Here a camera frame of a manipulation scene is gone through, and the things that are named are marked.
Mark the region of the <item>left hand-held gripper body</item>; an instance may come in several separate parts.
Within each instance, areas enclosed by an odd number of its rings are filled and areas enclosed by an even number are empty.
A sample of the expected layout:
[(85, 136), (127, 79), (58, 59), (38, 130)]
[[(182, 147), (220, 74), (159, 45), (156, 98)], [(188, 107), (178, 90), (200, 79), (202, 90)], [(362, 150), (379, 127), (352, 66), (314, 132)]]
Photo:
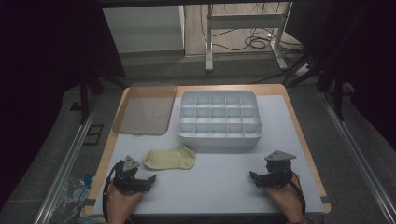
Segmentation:
[(139, 166), (140, 164), (130, 156), (115, 164), (113, 184), (122, 194), (133, 195), (147, 190), (146, 181), (135, 178)]

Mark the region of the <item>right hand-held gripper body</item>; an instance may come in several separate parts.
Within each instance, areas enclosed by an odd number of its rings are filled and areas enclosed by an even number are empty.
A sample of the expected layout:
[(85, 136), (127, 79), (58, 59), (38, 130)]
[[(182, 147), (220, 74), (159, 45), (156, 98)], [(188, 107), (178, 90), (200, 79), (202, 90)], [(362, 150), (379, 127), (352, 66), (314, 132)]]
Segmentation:
[(264, 187), (282, 188), (292, 178), (291, 161), (296, 156), (276, 150), (266, 156), (266, 169), (268, 173), (262, 176), (262, 185)]

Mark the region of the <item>pale yellow sock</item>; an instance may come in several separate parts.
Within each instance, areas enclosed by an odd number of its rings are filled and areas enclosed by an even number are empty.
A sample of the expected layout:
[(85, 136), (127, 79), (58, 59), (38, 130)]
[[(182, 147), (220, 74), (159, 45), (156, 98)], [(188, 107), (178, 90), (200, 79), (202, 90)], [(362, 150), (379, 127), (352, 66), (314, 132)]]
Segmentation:
[(144, 164), (153, 170), (189, 170), (195, 164), (195, 152), (185, 145), (173, 149), (152, 149), (146, 155)]

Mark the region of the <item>white compartment organizer box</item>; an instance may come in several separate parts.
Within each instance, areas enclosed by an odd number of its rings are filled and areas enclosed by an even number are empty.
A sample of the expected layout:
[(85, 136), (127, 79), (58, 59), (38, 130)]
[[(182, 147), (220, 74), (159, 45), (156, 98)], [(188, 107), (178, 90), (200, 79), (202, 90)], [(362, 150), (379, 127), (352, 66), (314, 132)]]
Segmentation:
[(253, 91), (185, 91), (177, 133), (189, 147), (255, 147), (262, 120)]

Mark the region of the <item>person's left hand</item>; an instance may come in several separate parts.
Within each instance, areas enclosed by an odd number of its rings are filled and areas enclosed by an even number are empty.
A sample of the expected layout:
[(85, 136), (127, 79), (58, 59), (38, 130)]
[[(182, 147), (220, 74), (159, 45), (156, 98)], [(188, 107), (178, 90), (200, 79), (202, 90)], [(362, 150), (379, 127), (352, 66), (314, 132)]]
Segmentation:
[(134, 208), (143, 197), (142, 192), (134, 195), (123, 195), (113, 184), (108, 186), (107, 190), (107, 219), (128, 218), (132, 214)]

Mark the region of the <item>clear plastic bag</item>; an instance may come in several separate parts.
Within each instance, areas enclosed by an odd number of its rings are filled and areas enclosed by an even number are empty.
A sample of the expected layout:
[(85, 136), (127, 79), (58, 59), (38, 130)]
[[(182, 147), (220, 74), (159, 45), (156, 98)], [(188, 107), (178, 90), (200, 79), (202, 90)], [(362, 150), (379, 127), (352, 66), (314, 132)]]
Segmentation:
[(51, 210), (49, 224), (74, 224), (91, 187), (91, 175), (84, 175), (82, 179), (68, 177), (62, 184), (60, 194)]

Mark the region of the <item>clear plastic lid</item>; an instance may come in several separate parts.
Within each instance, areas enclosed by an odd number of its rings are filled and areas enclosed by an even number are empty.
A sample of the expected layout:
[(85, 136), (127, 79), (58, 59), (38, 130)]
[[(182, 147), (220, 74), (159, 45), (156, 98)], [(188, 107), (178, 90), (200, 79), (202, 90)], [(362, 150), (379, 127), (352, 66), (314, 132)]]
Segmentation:
[(164, 134), (177, 93), (174, 84), (135, 84), (129, 88), (113, 123), (113, 131), (129, 134)]

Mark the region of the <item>black tripod stand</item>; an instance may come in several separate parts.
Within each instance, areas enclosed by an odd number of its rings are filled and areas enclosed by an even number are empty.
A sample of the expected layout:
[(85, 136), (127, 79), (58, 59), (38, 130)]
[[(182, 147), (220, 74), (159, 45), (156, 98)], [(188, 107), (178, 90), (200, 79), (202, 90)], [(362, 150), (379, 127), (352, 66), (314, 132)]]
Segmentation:
[(109, 74), (100, 71), (82, 72), (79, 79), (79, 96), (80, 105), (72, 106), (72, 109), (81, 111), (80, 123), (84, 124), (88, 120), (90, 115), (90, 106), (88, 99), (88, 90), (91, 90), (93, 95), (101, 95), (104, 91), (104, 87), (100, 81), (101, 78), (115, 84), (116, 86), (125, 90), (129, 85), (117, 77), (113, 77)]
[(290, 75), (286, 75), (284, 84), (287, 87), (294, 87), (315, 75), (320, 75), (316, 84), (318, 91), (327, 91), (330, 86), (333, 85), (333, 112), (337, 118), (343, 121), (343, 74), (339, 56), (330, 56), (324, 62), (317, 63), (313, 68), (309, 69), (307, 72), (303, 73), (301, 76), (295, 78), (292, 81), (288, 81)]

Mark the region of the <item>white cabinet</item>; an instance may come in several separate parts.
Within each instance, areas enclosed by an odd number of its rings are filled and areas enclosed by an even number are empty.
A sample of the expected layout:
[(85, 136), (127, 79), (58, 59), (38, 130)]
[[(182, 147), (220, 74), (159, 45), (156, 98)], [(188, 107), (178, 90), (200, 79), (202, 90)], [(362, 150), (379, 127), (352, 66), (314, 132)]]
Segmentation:
[(118, 53), (183, 50), (183, 6), (104, 8)]

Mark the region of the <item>aluminium rail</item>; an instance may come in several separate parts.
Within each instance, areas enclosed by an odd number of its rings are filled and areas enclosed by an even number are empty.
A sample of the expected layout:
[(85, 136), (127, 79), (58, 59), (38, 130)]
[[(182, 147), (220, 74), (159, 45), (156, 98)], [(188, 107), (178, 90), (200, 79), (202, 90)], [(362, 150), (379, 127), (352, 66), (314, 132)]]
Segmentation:
[(385, 187), (376, 177), (368, 161), (364, 158), (359, 145), (355, 141), (355, 138), (349, 131), (347, 125), (335, 113), (331, 97), (327, 93), (322, 92), (319, 95), (323, 100), (330, 117), (332, 118), (332, 122), (345, 142), (349, 154), (356, 163), (362, 178), (364, 179), (369, 190), (372, 192), (375, 201), (384, 215), (387, 223), (396, 224), (396, 206), (389, 197)]
[(65, 158), (61, 163), (60, 169), (49, 188), (49, 192), (47, 193), (47, 196), (38, 211), (34, 224), (49, 224), (52, 209), (59, 198), (64, 181), (67, 179), (67, 177), (69, 177), (70, 172), (74, 166), (80, 148), (84, 142), (85, 136), (92, 124), (92, 120), (100, 100), (101, 96), (92, 97), (92, 101), (89, 104), (90, 112), (88, 114), (88, 117), (82, 124), (79, 125), (73, 142), (69, 147)]

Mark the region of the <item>black floor frame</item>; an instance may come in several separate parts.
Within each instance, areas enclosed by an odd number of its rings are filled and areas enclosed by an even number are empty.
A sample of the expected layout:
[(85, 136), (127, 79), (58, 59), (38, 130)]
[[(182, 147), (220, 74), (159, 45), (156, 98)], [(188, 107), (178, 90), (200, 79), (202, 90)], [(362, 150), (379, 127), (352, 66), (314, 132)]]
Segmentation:
[(86, 135), (84, 137), (84, 141), (82, 143), (83, 146), (97, 146), (99, 144), (102, 131), (104, 129), (103, 124), (93, 124), (89, 127)]

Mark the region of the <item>white metal stand frame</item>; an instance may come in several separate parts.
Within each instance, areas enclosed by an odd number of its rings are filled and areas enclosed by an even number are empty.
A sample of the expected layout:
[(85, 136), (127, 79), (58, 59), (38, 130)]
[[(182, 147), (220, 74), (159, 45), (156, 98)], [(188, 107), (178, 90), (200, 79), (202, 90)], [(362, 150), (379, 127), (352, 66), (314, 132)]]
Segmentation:
[(207, 6), (207, 40), (205, 52), (205, 70), (213, 71), (212, 30), (223, 29), (252, 29), (252, 28), (276, 28), (276, 38), (270, 42), (272, 52), (281, 70), (287, 69), (287, 64), (281, 55), (279, 45), (281, 37), (290, 14), (291, 2), (287, 2), (282, 13), (253, 14), (253, 15), (212, 15), (212, 6)]

